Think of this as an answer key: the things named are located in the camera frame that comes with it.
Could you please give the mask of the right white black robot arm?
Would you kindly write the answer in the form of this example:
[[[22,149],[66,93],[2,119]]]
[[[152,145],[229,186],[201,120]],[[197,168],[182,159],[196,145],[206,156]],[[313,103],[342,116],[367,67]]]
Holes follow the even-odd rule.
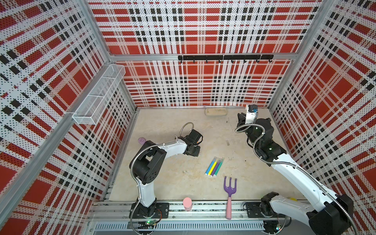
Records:
[[[271,119],[258,118],[256,110],[239,113],[235,132],[245,133],[255,155],[284,176],[308,201],[301,203],[271,192],[261,199],[259,207],[263,216],[285,215],[309,226],[317,235],[341,235],[349,228],[358,234],[353,200],[317,181],[274,142]]]

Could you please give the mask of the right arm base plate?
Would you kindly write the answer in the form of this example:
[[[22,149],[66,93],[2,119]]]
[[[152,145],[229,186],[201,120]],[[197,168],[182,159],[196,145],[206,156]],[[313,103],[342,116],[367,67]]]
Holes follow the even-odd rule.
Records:
[[[285,218],[284,215],[268,212],[263,213],[260,202],[245,202],[243,209],[246,211],[248,218]]]

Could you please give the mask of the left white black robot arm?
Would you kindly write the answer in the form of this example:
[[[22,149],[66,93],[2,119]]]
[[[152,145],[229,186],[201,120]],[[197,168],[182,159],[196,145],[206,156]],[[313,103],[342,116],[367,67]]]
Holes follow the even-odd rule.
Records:
[[[168,218],[169,203],[157,201],[154,191],[154,180],[157,178],[165,159],[184,154],[187,156],[198,157],[200,153],[200,144],[203,136],[194,129],[194,124],[188,122],[185,125],[191,125],[189,134],[185,137],[180,132],[174,140],[166,144],[156,144],[152,141],[146,141],[136,156],[131,161],[130,173],[137,183],[138,199],[132,204],[129,218],[147,219],[147,218]]]

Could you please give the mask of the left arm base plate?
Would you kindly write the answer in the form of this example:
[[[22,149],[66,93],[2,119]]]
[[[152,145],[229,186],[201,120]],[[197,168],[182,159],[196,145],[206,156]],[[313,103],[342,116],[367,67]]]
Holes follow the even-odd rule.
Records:
[[[146,219],[146,218],[153,218],[153,219],[165,219],[168,218],[169,215],[169,203],[161,203],[161,202],[154,202],[150,207],[145,207],[141,203],[135,209],[136,203],[133,203],[131,206],[131,211],[129,213],[129,218],[131,218],[131,214],[133,213],[133,219]]]

